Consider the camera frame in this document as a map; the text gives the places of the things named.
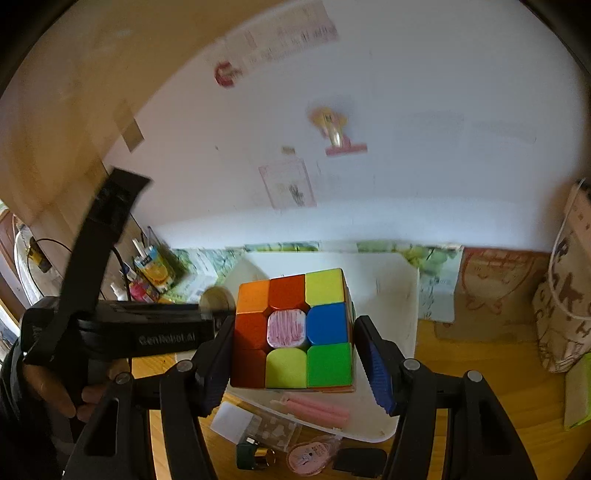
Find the white plastic box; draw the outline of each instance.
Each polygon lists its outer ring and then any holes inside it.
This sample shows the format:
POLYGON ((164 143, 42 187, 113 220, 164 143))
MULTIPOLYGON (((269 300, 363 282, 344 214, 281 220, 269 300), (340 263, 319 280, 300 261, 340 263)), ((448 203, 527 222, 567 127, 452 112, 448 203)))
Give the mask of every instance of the white plastic box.
MULTIPOLYGON (((342 268, 357 316, 369 315, 380 335, 395 342, 404 356, 414 355, 418 321, 418 271, 395 253, 321 253, 261 252, 246 254, 228 275, 224 285, 238 297, 240 284, 299 275, 318 270, 342 268)), ((271 407, 281 391, 233 388, 227 393, 258 408, 295 420, 324 432, 363 442, 382 442, 396 430, 398 418, 392 418, 374 400, 369 382, 357 356, 354 393, 305 393, 318 400, 347 407, 351 417, 343 430, 332 430, 295 419, 271 407)))

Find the screw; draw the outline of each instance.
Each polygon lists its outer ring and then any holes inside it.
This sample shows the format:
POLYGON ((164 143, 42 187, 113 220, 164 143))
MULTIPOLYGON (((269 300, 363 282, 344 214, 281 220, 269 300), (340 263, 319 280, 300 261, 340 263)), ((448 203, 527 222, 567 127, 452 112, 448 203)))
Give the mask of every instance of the screw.
POLYGON ((177 363, 177 370, 179 372, 188 372, 193 368, 193 362, 191 360, 181 360, 177 363))
POLYGON ((117 385, 125 385, 129 380, 131 380, 131 375, 127 372, 122 372, 115 377, 117 385))
POLYGON ((478 383, 480 380, 482 380, 482 374, 476 370, 470 370, 468 372, 468 378, 473 382, 478 383))
POLYGON ((421 364, 418 360, 415 360, 414 358, 407 358, 404 363, 404 368, 406 368, 407 370, 418 370, 419 368, 421 368, 421 364))

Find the human hand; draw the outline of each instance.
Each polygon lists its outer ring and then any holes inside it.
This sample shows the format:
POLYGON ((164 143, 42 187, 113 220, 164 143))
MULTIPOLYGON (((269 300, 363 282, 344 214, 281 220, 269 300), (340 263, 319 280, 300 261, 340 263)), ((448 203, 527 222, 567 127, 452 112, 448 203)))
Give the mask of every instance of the human hand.
MULTIPOLYGON (((107 375, 110 380, 113 380, 121 372, 129 372, 129 364, 124 358, 113 361, 109 366, 107 375)), ((76 408, 57 375, 47 367, 25 364, 22 366, 22 374, 35 395, 41 397, 63 416, 69 419, 77 417, 83 422, 90 420, 108 385, 106 382, 84 387, 82 389, 82 401, 85 403, 76 408)))

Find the wooden desk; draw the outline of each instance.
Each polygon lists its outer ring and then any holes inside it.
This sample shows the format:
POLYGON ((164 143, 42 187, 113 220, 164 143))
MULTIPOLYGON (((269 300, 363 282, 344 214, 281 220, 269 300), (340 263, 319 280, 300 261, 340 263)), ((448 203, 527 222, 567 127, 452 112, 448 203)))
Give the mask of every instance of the wooden desk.
MULTIPOLYGON (((455 343, 438 340, 433 324, 420 321, 418 328, 417 359, 433 371, 451 375, 463 375, 467 370, 480 371, 498 395, 511 420, 517 427, 540 480, 564 480, 591 443, 591 422, 565 432, 562 428, 564 410, 564 375, 549 374, 538 361, 533 343, 455 343)), ((153 357, 134 361, 137 377, 162 372, 174 364, 172 356, 153 357)), ((226 400, 237 399, 226 396, 226 400)), ((158 480, 170 479, 160 412, 151 413, 152 442, 158 480)), ((233 444, 209 430, 212 414, 200 419, 213 465, 220 480, 230 479, 295 479, 285 466, 285 456, 278 455, 277 464, 265 472, 247 472, 236 469, 233 444)), ((300 440, 311 439, 319 432, 304 428, 300 440)), ((445 450, 446 414, 437 417, 436 438, 429 474, 430 480, 441 478, 441 466, 445 450)), ((353 446, 359 442, 345 441, 353 446)), ((377 444, 389 451, 390 442, 377 444)), ((352 478, 330 467, 316 478, 352 478)))

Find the yellow cube sticker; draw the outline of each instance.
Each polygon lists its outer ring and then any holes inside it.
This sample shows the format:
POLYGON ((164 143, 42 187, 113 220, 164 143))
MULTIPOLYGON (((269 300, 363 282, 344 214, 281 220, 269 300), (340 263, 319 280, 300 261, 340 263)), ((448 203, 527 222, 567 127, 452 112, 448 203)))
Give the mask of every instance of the yellow cube sticker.
POLYGON ((310 307, 343 301, 345 288, 340 268, 306 274, 306 303, 310 307))

